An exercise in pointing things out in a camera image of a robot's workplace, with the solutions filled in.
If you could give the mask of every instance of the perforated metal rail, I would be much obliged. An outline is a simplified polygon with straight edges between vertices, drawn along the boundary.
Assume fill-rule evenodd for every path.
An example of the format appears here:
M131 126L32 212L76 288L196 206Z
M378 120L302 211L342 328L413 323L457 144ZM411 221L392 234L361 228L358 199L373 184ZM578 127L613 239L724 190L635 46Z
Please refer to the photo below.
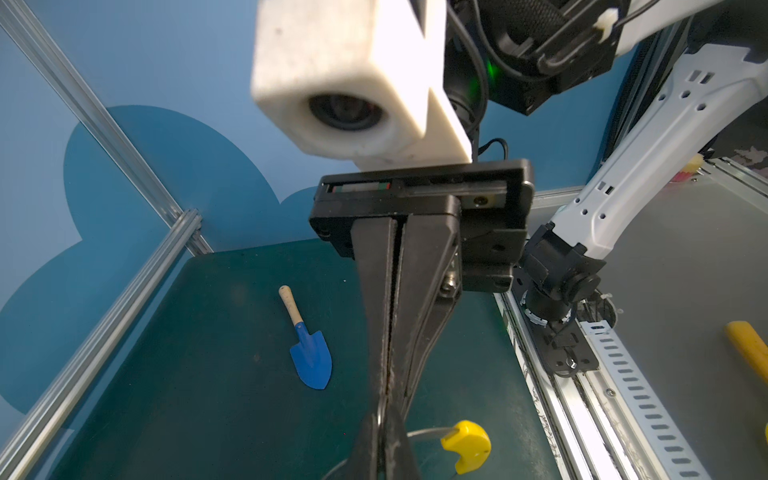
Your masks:
M669 477L709 479L709 474L613 329L605 321L582 323L581 327L600 358L601 369L614 380Z

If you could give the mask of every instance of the blue shovel blade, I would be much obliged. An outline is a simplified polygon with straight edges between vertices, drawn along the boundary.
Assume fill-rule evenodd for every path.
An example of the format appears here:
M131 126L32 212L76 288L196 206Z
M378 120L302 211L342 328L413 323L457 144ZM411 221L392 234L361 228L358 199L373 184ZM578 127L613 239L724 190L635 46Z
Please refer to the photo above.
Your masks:
M310 335L304 322L297 323L296 333L299 334L299 342L290 347L296 373L307 386L317 390L325 389L331 378L332 365L331 352L328 351L323 333L315 332Z

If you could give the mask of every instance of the green led light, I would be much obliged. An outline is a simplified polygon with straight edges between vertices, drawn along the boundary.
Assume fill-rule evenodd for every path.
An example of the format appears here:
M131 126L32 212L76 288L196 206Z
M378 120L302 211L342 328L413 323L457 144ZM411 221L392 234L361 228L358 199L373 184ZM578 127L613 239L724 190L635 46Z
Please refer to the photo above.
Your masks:
M488 71L488 79L492 87L496 86L496 79L502 74L502 70L492 64L490 60L485 61L485 69Z

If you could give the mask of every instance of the cable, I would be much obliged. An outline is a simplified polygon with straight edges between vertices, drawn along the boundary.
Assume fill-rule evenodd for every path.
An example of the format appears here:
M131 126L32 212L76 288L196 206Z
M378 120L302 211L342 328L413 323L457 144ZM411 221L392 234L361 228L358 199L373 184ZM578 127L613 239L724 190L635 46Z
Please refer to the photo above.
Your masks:
M620 18L618 22L614 23L614 28L619 28L625 23L632 22L634 19L647 12L650 7L656 5L658 2L660 2L660 0L650 0L650 2L638 8L626 17Z
M485 151L488 150L488 148L491 147L491 144L493 144L494 142L497 142L504 149L504 160L509 160L509 146L507 145L507 141L499 137L494 138L493 140L490 140L487 144L478 148L478 157L480 155L483 155Z
M328 480L333 476L334 473L338 472L339 468L342 468L344 465L346 465L347 459L343 459L341 462L337 463L333 468L331 468L328 473L323 475L323 477L320 480Z
M498 66L507 76L515 78L519 81L527 81L527 82L542 81L552 77L552 75L550 74L543 75L543 76L531 76L531 75L522 74L519 71L507 65L496 54L496 50L494 50L491 47L491 43L488 41L488 37L485 36L485 30L483 30L482 28L482 19L480 16L480 5L478 4L478 0L468 0L468 1L472 5L472 10L473 10L473 13L475 14L475 26L477 27L478 37L480 37L480 41L482 42L483 47L485 47L485 50L488 52L488 55L493 59L496 66ZM626 23L633 21L640 15L647 12L649 8L656 5L659 1L660 0L650 0L648 3L638 8L634 12L630 13L626 17L619 19L613 25L613 28L621 27L622 25L625 25ZM579 45L577 49L573 50L566 59L561 59L561 61L555 61L555 62L553 62L551 59L546 59L545 64L550 68L556 68L561 66L562 63L564 63L567 60L570 60L578 51L584 48L587 44L591 43L591 41L594 40L596 37L597 37L596 35L592 35L588 37L584 42L582 42L581 45Z
M445 3L447 4L446 7L448 9L448 24L456 32L459 40L462 41L464 49L467 51L469 59L472 60L472 66L475 67L475 71L478 75L478 83L480 85L480 106L478 111L475 112L475 120L466 128L466 131L471 133L480 126L480 122L485 116L485 109L488 108L488 100L491 97L490 87L488 86L488 72L485 71L485 65L483 64L477 45L475 45L475 42L472 40L472 37L469 35L464 24L458 19L456 12L453 11L450 0L445 0Z
M493 48L491 48L491 43L488 41L488 37L485 36L485 31L482 29L482 20L480 18L480 5L478 5L478 0L469 0L469 3L472 4L472 10L474 10L474 13L475 13L475 26L477 27L477 30L478 30L478 37L480 37L480 41L482 42L483 47L485 47L485 50L488 52L488 55L491 56L491 59L493 59L493 62L496 63L496 66L498 66L506 75L520 81L534 82L534 81L546 80L547 78L549 78L549 77L532 77L530 75L522 74L519 71L507 65L506 63L504 63L504 61L496 54L496 51Z

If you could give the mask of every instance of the toy shovel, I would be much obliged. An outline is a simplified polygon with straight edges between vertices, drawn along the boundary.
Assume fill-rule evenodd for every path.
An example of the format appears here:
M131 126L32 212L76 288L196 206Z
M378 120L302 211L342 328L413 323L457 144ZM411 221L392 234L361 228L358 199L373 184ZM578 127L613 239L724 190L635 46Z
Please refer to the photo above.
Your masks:
M315 332L312 335L307 332L290 287L283 285L278 292L288 309L293 327L299 334L299 342L290 347L296 373L307 386L317 390L325 389L331 378L331 352L328 351L326 339L323 338L322 332Z

